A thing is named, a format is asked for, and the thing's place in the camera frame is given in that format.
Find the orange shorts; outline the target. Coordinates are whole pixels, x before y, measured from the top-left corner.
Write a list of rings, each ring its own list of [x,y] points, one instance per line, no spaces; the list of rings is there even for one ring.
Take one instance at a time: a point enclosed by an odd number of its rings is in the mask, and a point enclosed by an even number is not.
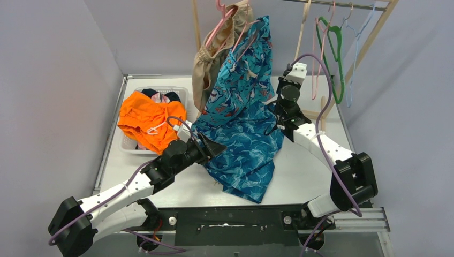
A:
[[[187,111],[179,101],[156,102],[142,92],[133,92],[122,104],[117,126],[130,139],[161,155],[170,142],[177,140],[177,132],[168,117],[187,120]]]

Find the green plastic hanger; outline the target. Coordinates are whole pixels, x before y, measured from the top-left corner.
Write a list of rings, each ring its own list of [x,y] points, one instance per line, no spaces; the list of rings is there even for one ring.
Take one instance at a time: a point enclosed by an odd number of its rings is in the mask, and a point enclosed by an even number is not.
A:
[[[324,65],[330,74],[329,64],[325,54],[325,40],[328,40],[331,53],[334,61],[338,67],[339,82],[336,84],[333,79],[332,83],[332,95],[336,104],[341,104],[344,95],[346,93],[345,88],[345,72],[343,62],[343,31],[342,26],[332,25],[331,21],[328,21],[325,17],[320,16],[315,19],[315,31],[316,37],[321,50],[322,60]]]

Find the white perforated plastic basket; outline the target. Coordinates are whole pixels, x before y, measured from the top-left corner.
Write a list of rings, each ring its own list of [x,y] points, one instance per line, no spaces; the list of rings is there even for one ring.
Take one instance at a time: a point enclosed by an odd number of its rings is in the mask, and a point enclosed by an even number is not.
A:
[[[189,91],[187,88],[184,87],[177,87],[177,86],[157,86],[157,87],[138,87],[136,88],[137,91],[143,91],[146,89],[153,89],[162,95],[167,95],[168,93],[175,93],[181,103],[187,107],[188,104],[188,97]],[[129,138],[124,132],[121,133],[121,140],[119,142],[119,149],[125,153],[129,154],[136,154],[136,155],[151,155],[157,156],[154,151],[149,149],[141,148],[136,140]]]

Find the light blue wire hanger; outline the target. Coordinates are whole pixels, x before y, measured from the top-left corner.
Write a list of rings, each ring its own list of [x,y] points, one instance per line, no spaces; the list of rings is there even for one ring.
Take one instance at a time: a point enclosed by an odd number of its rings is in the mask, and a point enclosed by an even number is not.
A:
[[[347,18],[344,19],[344,23],[343,23],[343,26],[346,29],[350,30],[354,35],[353,46],[347,52],[352,57],[352,59],[351,59],[352,63],[351,63],[349,70],[347,71],[346,75],[344,76],[347,108],[350,108],[352,106],[353,99],[354,99],[354,97],[353,97],[354,96],[353,80],[354,80],[354,76],[355,76],[355,71],[357,69],[355,66],[359,59],[360,40],[361,40],[364,30],[366,29],[366,27],[372,20],[372,17],[374,16],[374,13],[376,10],[375,4],[372,4],[369,7],[370,7],[370,13],[367,16],[366,21],[361,25],[361,27],[355,28],[352,24],[350,24],[348,22]]]

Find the pink wire hanger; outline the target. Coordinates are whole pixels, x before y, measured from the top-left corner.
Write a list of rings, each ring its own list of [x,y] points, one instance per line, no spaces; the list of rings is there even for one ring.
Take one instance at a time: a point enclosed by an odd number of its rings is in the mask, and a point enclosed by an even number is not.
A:
[[[315,18],[314,20],[314,32],[313,32],[313,45],[312,45],[312,53],[319,58],[319,60],[322,60],[323,58],[323,53],[324,53],[324,45],[325,45],[325,40],[327,36],[327,31],[328,27],[330,26],[335,11],[336,11],[336,3],[333,2],[334,6],[331,6],[328,8],[328,13],[330,14],[330,18],[327,21],[327,25],[320,25],[320,20],[319,18]],[[318,41],[317,37],[317,29],[320,29],[322,32],[322,40],[321,40],[321,49],[320,49],[320,44]],[[313,65],[313,70],[312,70],[312,84],[311,84],[311,100],[315,100],[317,98],[317,93],[319,90],[319,76],[321,73],[321,64],[317,61],[312,62]]]

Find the wooden hanger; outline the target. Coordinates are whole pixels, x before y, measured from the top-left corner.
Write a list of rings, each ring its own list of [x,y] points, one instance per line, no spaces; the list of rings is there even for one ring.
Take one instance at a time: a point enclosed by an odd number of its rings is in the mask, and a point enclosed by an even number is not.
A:
[[[297,47],[296,47],[296,51],[295,51],[295,54],[294,54],[294,60],[296,60],[296,58],[299,56],[300,47],[301,47],[301,43],[302,43],[302,37],[303,37],[303,34],[304,34],[305,22],[306,22],[306,20],[308,18],[309,11],[310,11],[310,8],[311,8],[311,4],[312,4],[312,0],[308,0],[305,3],[305,5],[304,5],[304,9],[303,9],[303,12],[302,12],[302,20],[301,20],[301,24],[300,24],[300,32],[299,32],[299,37],[298,37],[298,42],[297,42]]]

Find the pink shark print shorts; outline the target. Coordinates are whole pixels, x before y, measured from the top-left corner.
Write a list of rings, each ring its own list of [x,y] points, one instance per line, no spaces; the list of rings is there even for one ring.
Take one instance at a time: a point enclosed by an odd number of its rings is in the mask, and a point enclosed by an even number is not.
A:
[[[151,99],[156,103],[169,103],[171,100],[161,93],[157,93],[151,97]]]

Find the dark blue whale shorts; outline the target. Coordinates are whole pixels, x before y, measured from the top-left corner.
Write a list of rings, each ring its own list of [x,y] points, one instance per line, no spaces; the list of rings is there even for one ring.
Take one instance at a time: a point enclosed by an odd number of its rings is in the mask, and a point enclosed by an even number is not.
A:
[[[195,121],[194,132],[226,146],[218,157],[203,165],[223,186],[223,192],[262,202],[273,178],[274,157],[284,141],[282,132],[273,130],[275,122],[275,115],[262,102],[255,102],[218,127],[210,127],[201,117]]]

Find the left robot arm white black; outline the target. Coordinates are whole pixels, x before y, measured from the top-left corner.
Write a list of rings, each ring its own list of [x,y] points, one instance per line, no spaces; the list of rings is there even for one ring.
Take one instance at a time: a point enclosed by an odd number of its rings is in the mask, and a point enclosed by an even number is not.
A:
[[[199,133],[196,139],[174,140],[162,154],[141,164],[131,177],[99,194],[77,200],[63,200],[52,218],[48,244],[62,256],[80,256],[92,244],[117,231],[158,223],[157,209],[149,196],[165,189],[175,176],[194,163],[205,164],[227,147]]]

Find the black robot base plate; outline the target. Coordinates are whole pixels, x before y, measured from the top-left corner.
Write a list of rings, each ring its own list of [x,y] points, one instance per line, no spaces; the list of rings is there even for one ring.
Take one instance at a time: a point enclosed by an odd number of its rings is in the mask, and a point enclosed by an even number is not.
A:
[[[137,230],[169,232],[176,246],[299,246],[321,220],[302,204],[160,208]]]

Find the navy blue shorts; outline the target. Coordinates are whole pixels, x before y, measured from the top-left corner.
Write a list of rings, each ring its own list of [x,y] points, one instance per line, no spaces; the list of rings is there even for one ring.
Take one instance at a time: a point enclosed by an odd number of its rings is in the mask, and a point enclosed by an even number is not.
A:
[[[144,95],[151,98],[156,103],[169,103],[173,101],[181,102],[180,97],[176,92],[170,91],[167,93],[161,93],[154,89],[143,89],[141,91]]]

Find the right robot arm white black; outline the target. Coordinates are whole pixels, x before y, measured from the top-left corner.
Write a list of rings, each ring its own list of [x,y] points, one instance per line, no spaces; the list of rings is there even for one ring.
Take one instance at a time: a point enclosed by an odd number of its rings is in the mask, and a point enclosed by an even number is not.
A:
[[[355,153],[329,138],[298,106],[300,89],[305,77],[279,76],[276,100],[272,103],[276,115],[275,128],[321,161],[331,172],[329,189],[305,203],[302,224],[310,229],[322,222],[322,217],[352,212],[362,217],[360,204],[377,195],[378,189],[371,157]]]

